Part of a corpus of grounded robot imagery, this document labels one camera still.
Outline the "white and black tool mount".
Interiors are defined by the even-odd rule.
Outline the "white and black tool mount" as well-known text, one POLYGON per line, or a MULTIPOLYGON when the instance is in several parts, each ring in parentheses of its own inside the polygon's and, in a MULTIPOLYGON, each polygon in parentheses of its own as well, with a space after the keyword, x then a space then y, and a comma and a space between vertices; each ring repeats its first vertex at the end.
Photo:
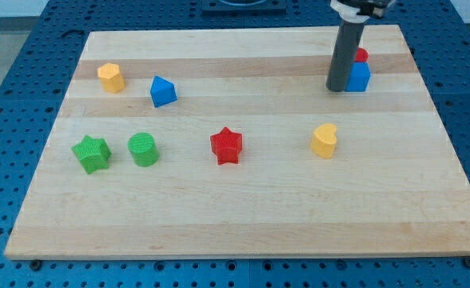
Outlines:
POLYGON ((365 23, 370 18, 382 19, 396 0, 331 0, 330 7, 351 23, 365 23))

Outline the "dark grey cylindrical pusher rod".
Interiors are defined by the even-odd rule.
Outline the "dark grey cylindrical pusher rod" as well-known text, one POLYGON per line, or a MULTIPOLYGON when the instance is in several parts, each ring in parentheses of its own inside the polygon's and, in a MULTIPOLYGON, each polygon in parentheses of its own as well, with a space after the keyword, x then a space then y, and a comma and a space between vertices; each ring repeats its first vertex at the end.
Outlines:
POLYGON ((356 52, 364 31, 364 23, 342 20, 339 25, 326 87, 333 92, 344 91, 349 82, 356 52))

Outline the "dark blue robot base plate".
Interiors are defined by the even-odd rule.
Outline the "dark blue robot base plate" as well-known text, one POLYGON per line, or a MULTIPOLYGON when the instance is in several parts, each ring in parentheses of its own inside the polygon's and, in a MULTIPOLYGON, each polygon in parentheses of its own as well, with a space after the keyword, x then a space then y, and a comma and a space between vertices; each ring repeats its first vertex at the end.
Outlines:
POLYGON ((251 14, 286 11, 286 0, 201 0, 203 14, 251 14))

